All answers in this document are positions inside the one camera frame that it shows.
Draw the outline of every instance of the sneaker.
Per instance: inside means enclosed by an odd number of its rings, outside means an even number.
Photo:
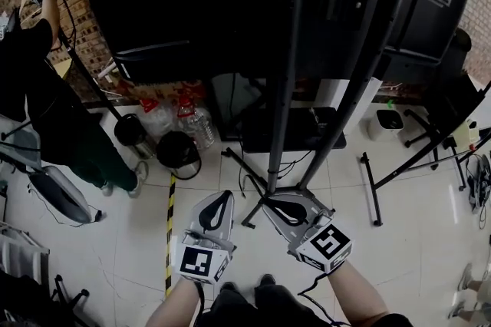
[[[467,285],[469,285],[469,282],[473,280],[472,272],[473,264],[469,263],[462,273],[462,278],[460,278],[459,285],[457,286],[458,291],[467,289]]]
[[[464,301],[460,301],[456,305],[454,305],[448,314],[448,319],[456,318],[459,315],[460,311],[463,311],[464,303]]]
[[[106,182],[102,188],[101,188],[101,192],[103,195],[105,196],[110,196],[113,194],[113,190],[114,190],[114,185],[112,183],[108,183]]]
[[[220,288],[220,292],[222,290],[232,290],[233,292],[239,292],[239,288],[234,282],[225,282]]]
[[[275,278],[271,274],[264,274],[261,277],[261,281],[259,282],[259,286],[266,286],[266,285],[276,285]]]
[[[134,172],[137,175],[138,183],[135,189],[128,192],[128,196],[133,198],[140,195],[141,188],[148,178],[148,163],[141,160],[135,167]]]

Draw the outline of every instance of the forearm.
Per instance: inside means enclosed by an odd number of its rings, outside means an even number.
[[[181,278],[169,297],[152,314],[146,327],[189,327],[198,301],[195,283]]]
[[[333,272],[329,282],[352,326],[368,327],[388,314],[381,295],[349,262]]]
[[[58,39],[58,29],[60,28],[60,11],[56,0],[43,0],[41,18],[45,18],[51,26],[54,45]]]

